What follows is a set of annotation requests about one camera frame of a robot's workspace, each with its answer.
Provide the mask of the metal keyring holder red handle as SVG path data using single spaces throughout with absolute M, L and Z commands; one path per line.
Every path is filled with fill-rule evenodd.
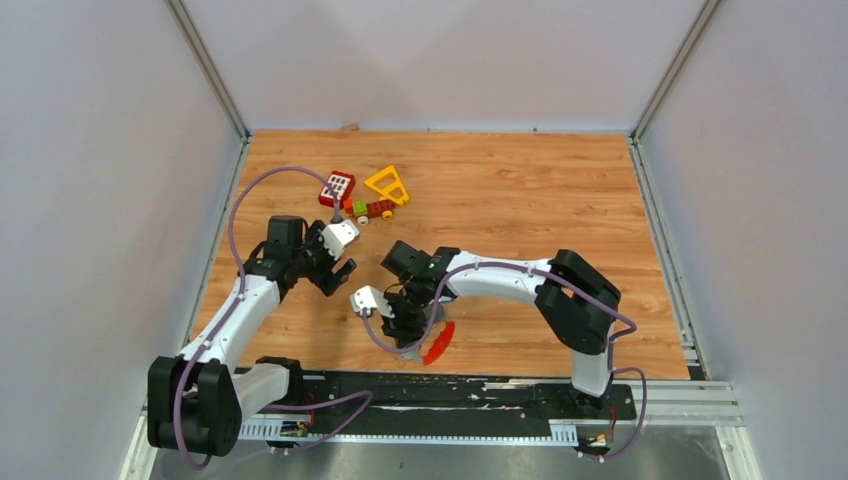
M 402 362 L 409 361 L 429 366 L 445 353 L 456 332 L 456 322 L 447 312 L 447 307 L 453 302 L 454 298 L 447 296 L 430 302 L 424 310 L 428 317 L 424 336 L 417 347 L 398 354 Z

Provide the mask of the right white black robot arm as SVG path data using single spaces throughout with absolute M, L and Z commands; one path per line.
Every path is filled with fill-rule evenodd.
M 381 262 L 401 285 L 384 293 L 382 332 L 397 349 L 425 337 L 443 312 L 442 299 L 486 297 L 532 305 L 555 337 L 572 352 L 571 403 L 596 417 L 611 403 L 610 343 L 620 290 L 578 253 L 559 250 L 550 258 L 506 260 L 454 247 L 434 254 L 396 241 Z

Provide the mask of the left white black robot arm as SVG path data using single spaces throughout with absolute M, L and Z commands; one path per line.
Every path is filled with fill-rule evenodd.
M 298 411 L 306 386 L 298 362 L 269 357 L 242 375 L 237 362 L 258 328 L 301 279 L 326 297 L 356 268 L 342 258 L 359 238 L 355 222 L 307 223 L 298 216 L 268 221 L 265 240 L 241 264 L 225 304 L 177 355 L 159 356 L 147 377 L 147 440 L 153 447 L 223 457 L 242 424 L 273 404 Z

